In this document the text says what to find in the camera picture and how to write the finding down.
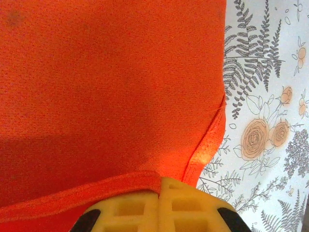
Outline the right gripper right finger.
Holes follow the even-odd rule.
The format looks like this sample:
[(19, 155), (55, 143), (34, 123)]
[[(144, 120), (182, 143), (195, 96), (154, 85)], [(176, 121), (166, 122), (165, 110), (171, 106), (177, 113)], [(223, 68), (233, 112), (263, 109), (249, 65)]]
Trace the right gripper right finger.
[(251, 232), (232, 205), (183, 182), (163, 177), (160, 232)]

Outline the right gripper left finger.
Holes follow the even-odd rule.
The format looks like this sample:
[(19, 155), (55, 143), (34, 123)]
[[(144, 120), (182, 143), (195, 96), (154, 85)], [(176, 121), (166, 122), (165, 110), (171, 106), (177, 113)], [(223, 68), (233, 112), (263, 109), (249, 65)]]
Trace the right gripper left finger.
[(157, 232), (159, 196), (135, 191), (99, 201), (77, 219), (72, 232)]

